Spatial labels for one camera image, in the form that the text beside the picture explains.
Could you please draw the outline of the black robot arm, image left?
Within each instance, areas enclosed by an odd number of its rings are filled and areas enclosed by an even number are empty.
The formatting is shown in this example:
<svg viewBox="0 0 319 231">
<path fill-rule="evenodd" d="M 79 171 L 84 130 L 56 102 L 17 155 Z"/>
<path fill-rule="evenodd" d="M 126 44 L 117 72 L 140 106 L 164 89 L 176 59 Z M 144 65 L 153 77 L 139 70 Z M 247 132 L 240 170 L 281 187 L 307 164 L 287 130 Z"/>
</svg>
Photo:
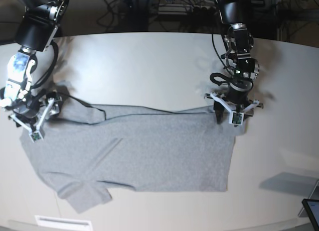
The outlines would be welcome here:
<svg viewBox="0 0 319 231">
<path fill-rule="evenodd" d="M 20 49 L 7 65 L 7 81 L 0 90 L 1 108 L 12 111 L 11 119 L 17 126 L 25 126 L 31 131 L 37 128 L 37 116 L 41 98 L 45 95 L 42 89 L 37 95 L 32 91 L 41 87 L 57 62 L 58 45 L 54 41 L 69 0 L 18 0 L 25 7 L 23 19 L 18 26 L 14 41 Z M 44 52 L 49 46 L 53 48 L 54 57 L 50 67 L 42 77 L 34 82 L 32 73 L 37 68 L 37 52 Z"/>
</svg>

